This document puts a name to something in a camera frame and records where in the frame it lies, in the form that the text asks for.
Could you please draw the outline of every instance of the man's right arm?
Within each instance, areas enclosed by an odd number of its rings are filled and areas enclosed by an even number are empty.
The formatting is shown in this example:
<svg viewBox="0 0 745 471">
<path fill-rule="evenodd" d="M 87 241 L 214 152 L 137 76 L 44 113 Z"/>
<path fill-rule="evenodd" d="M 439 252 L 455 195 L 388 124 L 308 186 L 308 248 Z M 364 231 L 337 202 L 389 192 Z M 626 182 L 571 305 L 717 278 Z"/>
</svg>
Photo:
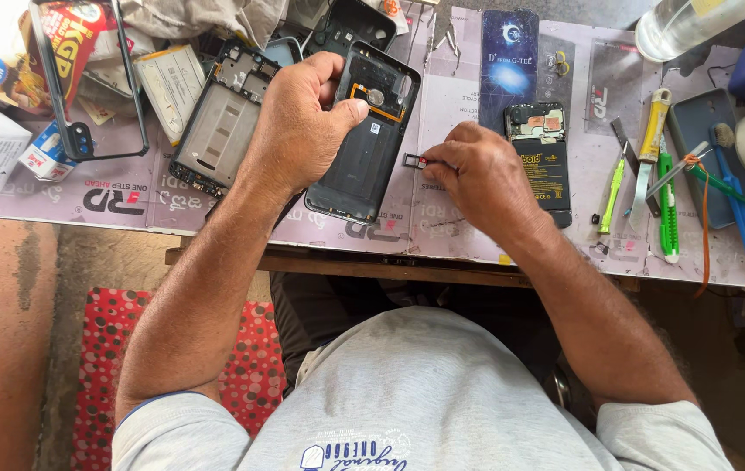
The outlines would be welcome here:
<svg viewBox="0 0 745 471">
<path fill-rule="evenodd" d="M 697 399 L 637 308 L 596 271 L 538 207 L 521 159 L 492 131 L 461 123 L 425 154 L 463 215 L 526 273 L 567 361 L 597 407 Z"/>
</svg>

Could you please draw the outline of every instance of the man's left arm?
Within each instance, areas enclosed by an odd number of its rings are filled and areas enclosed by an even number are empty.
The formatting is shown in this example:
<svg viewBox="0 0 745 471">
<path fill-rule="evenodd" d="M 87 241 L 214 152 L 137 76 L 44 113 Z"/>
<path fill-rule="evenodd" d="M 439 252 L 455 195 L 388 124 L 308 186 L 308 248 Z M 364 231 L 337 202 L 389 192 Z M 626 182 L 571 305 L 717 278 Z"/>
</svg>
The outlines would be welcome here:
<svg viewBox="0 0 745 471">
<path fill-rule="evenodd" d="M 116 423 L 142 401 L 169 392 L 219 400 L 219 373 L 235 345 L 241 306 L 273 223 L 294 193 L 325 174 L 343 138 L 367 115 L 360 100 L 322 110 L 342 69 L 339 55 L 319 53 L 272 80 L 233 188 L 130 337 Z"/>
</svg>

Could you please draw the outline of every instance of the brush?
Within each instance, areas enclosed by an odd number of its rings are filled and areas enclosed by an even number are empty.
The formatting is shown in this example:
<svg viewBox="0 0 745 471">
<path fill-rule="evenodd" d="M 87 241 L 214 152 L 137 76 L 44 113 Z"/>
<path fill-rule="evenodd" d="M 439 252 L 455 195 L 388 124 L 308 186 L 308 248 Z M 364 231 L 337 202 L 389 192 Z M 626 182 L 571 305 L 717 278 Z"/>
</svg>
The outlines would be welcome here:
<svg viewBox="0 0 745 471">
<path fill-rule="evenodd" d="M 724 183 L 732 186 L 736 191 L 742 193 L 742 185 L 739 183 L 738 178 L 734 176 L 733 172 L 730 171 L 728 160 L 724 157 L 724 149 L 731 148 L 736 143 L 736 134 L 734 130 L 725 123 L 717 123 L 710 128 L 710 143 L 716 149 L 716 158 L 718 159 L 718 167 L 722 171 L 722 180 Z M 742 243 L 744 244 L 745 253 L 745 204 L 733 196 L 728 196 L 730 202 L 730 208 L 734 211 L 734 217 L 736 218 L 736 225 L 739 229 L 739 235 L 742 237 Z"/>
</svg>

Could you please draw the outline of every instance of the black battery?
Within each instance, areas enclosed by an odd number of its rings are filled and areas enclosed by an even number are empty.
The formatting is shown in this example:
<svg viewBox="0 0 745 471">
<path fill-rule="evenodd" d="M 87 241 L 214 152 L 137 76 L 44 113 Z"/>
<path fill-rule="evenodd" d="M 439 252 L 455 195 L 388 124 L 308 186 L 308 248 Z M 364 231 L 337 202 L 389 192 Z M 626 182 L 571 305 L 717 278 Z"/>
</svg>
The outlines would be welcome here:
<svg viewBox="0 0 745 471">
<path fill-rule="evenodd" d="M 513 145 L 524 164 L 535 198 L 550 213 L 558 227 L 573 222 L 570 212 L 570 180 L 567 175 L 567 143 L 543 143 L 541 139 L 519 139 Z"/>
</svg>

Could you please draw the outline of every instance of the red polka dot mat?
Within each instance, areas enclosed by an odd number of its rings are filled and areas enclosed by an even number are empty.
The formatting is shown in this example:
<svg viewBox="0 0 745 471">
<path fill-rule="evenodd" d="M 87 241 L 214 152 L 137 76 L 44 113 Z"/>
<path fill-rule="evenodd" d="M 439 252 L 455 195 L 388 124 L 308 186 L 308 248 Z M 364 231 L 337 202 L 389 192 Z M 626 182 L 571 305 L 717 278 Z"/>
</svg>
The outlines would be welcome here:
<svg viewBox="0 0 745 471">
<path fill-rule="evenodd" d="M 148 304 L 142 291 L 95 287 L 88 293 L 70 469 L 110 470 L 114 380 L 125 342 Z M 255 437 L 282 401 L 285 374 L 273 304 L 248 301 L 236 346 L 219 375 L 224 407 Z"/>
</svg>

